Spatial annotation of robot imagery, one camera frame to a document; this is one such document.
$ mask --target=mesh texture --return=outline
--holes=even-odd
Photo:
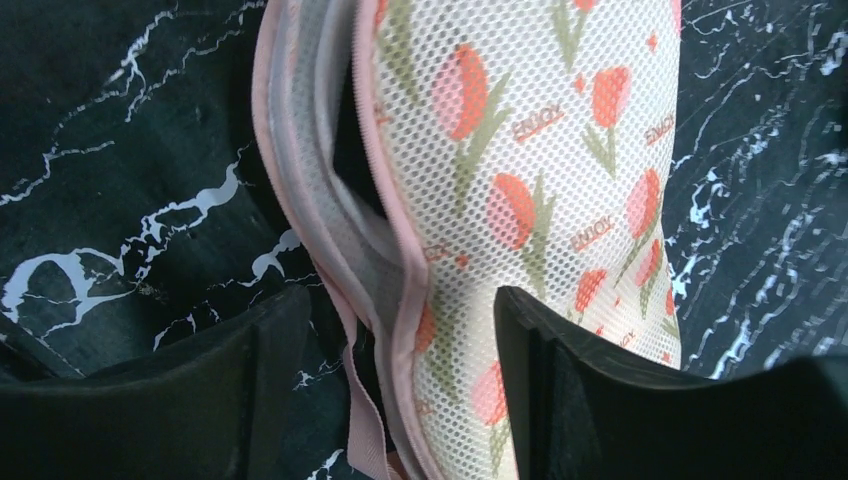
[[[414,395],[447,479],[517,478],[498,286],[680,365],[659,221],[679,12],[675,0],[380,2],[374,107],[430,261]]]

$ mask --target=orange tulip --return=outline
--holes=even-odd
[[[425,303],[418,329],[415,331],[415,353],[426,352],[434,338],[436,338],[436,318],[433,316],[430,305]]]
[[[614,127],[621,118],[628,100],[630,100],[630,70],[627,67],[610,68],[595,75],[592,113],[598,125],[604,128]]]
[[[462,140],[483,121],[488,85],[483,60],[468,44],[456,51],[436,74],[433,105],[442,127],[453,140]]]
[[[648,231],[654,222],[659,203],[660,177],[656,170],[649,168],[627,197],[627,226],[633,238],[639,238]]]
[[[580,282],[577,286],[577,301],[574,304],[574,309],[579,313],[586,311],[586,308],[592,303],[592,300],[601,289],[604,279],[607,278],[606,270],[590,270],[583,273],[580,277]]]
[[[386,18],[386,10],[389,8],[389,0],[380,0],[377,4],[377,14],[374,16],[374,28],[378,28],[383,19]]]
[[[636,286],[641,287],[642,285],[648,282],[654,273],[656,273],[657,269],[660,266],[660,259],[662,258],[662,247],[660,246],[659,240],[654,240],[654,243],[651,244],[651,252],[650,254],[642,260],[642,264],[639,265],[639,270],[636,271]]]
[[[536,223],[530,190],[515,175],[495,175],[486,213],[495,238],[511,250],[520,250]]]
[[[665,313],[674,315],[674,293],[671,292],[671,288],[668,289],[668,294],[665,296]]]
[[[574,4],[577,5],[577,8],[584,12],[588,12],[595,6],[595,0],[574,0]]]
[[[491,427],[506,417],[506,393],[500,362],[495,362],[471,390],[471,405],[477,417]]]

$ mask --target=tulip print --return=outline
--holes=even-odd
[[[562,53],[562,60],[565,62],[568,73],[571,73],[571,68],[577,58],[577,50],[580,47],[580,38],[583,36],[583,27],[586,25],[586,17],[589,16],[589,12],[595,6],[595,0],[573,0],[574,7],[577,8],[577,23],[574,25],[574,30],[572,30],[570,13],[572,7],[569,3],[572,2],[569,0],[554,0],[551,15],[554,32]]]
[[[425,303],[424,310],[421,312],[421,320],[418,323],[418,329],[415,331],[415,353],[426,352],[435,337],[436,319],[433,317],[433,311],[430,309],[430,305]]]
[[[630,69],[615,67],[595,74],[592,87],[592,116],[606,130],[606,145],[591,125],[586,126],[583,142],[592,156],[615,179],[615,127],[630,100]]]
[[[433,104],[451,139],[463,140],[480,126],[488,97],[486,82],[483,61],[469,45],[460,45],[436,74]]]
[[[660,241],[654,240],[654,243],[651,244],[651,250],[648,252],[648,256],[646,256],[642,263],[639,265],[639,270],[636,271],[636,286],[641,287],[644,286],[651,277],[657,274],[660,266],[660,255],[662,254],[662,247],[660,247]]]
[[[683,29],[683,7],[680,5],[680,0],[671,0],[671,14],[674,17],[674,31],[677,33],[677,36],[680,36],[680,32]]]
[[[579,314],[577,325],[583,323],[583,314],[586,313],[586,309],[592,304],[592,300],[595,299],[606,278],[606,270],[589,270],[583,272],[577,284],[577,298],[574,301],[574,309]]]
[[[660,176],[653,168],[649,168],[639,177],[636,185],[627,196],[625,217],[630,235],[633,237],[634,245],[624,260],[621,273],[615,284],[621,281],[625,272],[630,268],[639,252],[652,238],[654,230],[659,224],[660,211],[662,209],[662,192]]]
[[[500,362],[495,362],[477,379],[471,390],[474,413],[487,427],[506,417],[506,394]]]
[[[487,202],[489,228],[501,244],[521,250],[536,224],[536,208],[530,190],[515,175],[495,175]]]
[[[510,438],[507,418],[506,392],[503,386],[501,364],[495,361],[479,378],[471,390],[474,414],[487,427],[491,427],[489,449],[492,459],[492,478],[497,478],[504,448]]]
[[[665,296],[665,314],[674,315],[674,293],[671,287],[668,287],[668,293]]]
[[[383,24],[383,19],[386,18],[386,10],[389,8],[389,0],[379,0],[377,2],[377,13],[374,14],[374,31],[376,32],[380,25]]]
[[[394,73],[409,100],[421,101],[415,83],[415,65],[412,63],[412,0],[380,0],[375,14],[377,47],[382,52],[389,70]]]
[[[642,307],[642,318],[647,318],[648,303],[651,300],[651,293],[659,276],[662,259],[662,244],[659,240],[655,239],[651,244],[648,255],[642,259],[639,269],[636,270],[635,283],[641,289],[639,293],[639,306]]]
[[[640,238],[648,232],[659,215],[660,176],[649,168],[627,197],[627,226],[633,238]]]
[[[548,236],[551,231],[551,219],[554,215],[556,195],[545,199],[545,176],[536,176],[536,187],[533,189],[533,218],[530,239],[521,249],[521,263],[524,271],[530,277],[530,284],[536,290],[541,300],[545,299],[545,276],[547,274]]]
[[[492,236],[504,247],[518,251],[530,283],[545,299],[546,251],[556,195],[545,199],[545,177],[536,177],[533,194],[520,178],[495,175],[486,202]]]
[[[471,182],[483,160],[486,147],[512,113],[498,110],[510,75],[507,73],[488,89],[483,59],[469,44],[459,45],[436,73],[431,98],[436,117],[448,136],[456,142],[454,160],[454,214],[465,212]]]

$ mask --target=black object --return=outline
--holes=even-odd
[[[309,315],[290,288],[86,379],[0,385],[0,478],[268,478]]]
[[[336,124],[333,170],[353,193],[374,210],[374,213],[386,218],[386,211],[380,201],[379,194],[377,194],[377,187],[374,185],[374,177],[371,176],[371,167],[368,165],[365,144],[362,142],[359,117],[356,114],[356,100],[353,93],[352,64],[348,64],[347,67],[341,104],[339,105],[339,119]]]
[[[495,328],[522,480],[845,478],[848,359],[711,381],[498,290]]]

